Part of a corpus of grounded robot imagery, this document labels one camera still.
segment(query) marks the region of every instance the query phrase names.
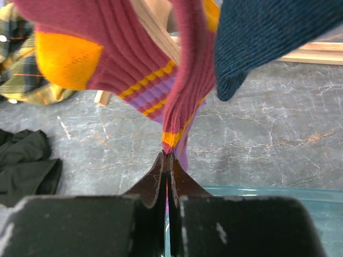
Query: black garment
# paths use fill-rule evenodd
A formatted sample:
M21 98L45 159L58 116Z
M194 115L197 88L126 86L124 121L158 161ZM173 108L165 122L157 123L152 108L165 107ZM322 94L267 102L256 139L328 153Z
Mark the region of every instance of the black garment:
M60 159L40 130L12 134L0 129L0 203L13 207L22 197L55 194L62 172Z

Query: sock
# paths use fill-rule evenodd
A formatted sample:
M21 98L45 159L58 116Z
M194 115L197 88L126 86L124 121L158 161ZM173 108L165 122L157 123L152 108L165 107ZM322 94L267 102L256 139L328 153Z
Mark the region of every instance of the sock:
M343 21L343 0L224 0L215 43L218 98L228 101L249 71Z
M219 8L211 0L204 1L206 15L200 1L173 2L181 54L143 0L14 1L24 17L37 23L45 77L71 89L115 93L163 122L163 149L168 154L179 147L176 156L187 165L184 134L215 83Z

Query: gray floor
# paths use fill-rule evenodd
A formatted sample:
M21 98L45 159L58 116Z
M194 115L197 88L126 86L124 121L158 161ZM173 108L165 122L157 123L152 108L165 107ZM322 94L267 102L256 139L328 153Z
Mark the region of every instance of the gray floor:
M202 185L343 190L342 74L340 66L274 62L253 71L230 102L211 94L191 131L190 174ZM107 107L94 97L0 105L2 129L48 134L64 161L60 194L122 193L161 150L159 124L114 96Z

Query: transparent plastic container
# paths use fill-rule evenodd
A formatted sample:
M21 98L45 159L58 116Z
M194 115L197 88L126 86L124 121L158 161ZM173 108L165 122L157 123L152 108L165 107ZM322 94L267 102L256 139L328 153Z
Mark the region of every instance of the transparent plastic container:
M216 196L291 196L306 207L327 257L343 257L343 191L276 187L205 186ZM166 257L170 257L169 219L166 220Z

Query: plaid fabric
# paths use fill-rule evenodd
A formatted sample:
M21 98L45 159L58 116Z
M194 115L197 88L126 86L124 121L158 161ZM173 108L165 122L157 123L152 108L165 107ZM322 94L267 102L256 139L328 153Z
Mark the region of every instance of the plaid fabric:
M39 71L35 55L34 26L13 4L0 9L0 95L33 104L52 104L74 91L50 83Z

